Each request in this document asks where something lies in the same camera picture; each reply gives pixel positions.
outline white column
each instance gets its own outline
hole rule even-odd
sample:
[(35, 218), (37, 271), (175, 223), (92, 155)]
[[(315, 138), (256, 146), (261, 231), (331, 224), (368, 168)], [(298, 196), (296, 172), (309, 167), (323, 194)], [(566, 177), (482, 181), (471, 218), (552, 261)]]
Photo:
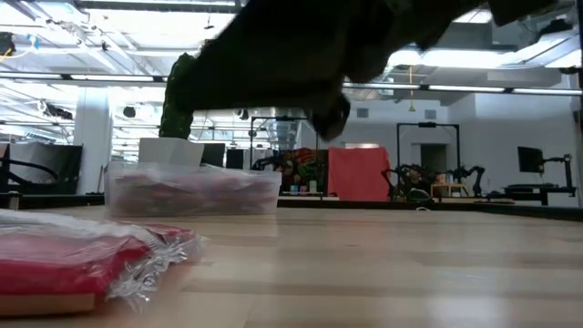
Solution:
[(75, 116), (75, 145), (83, 145), (77, 194), (104, 191), (103, 168), (111, 157), (113, 112), (107, 88), (80, 87)]

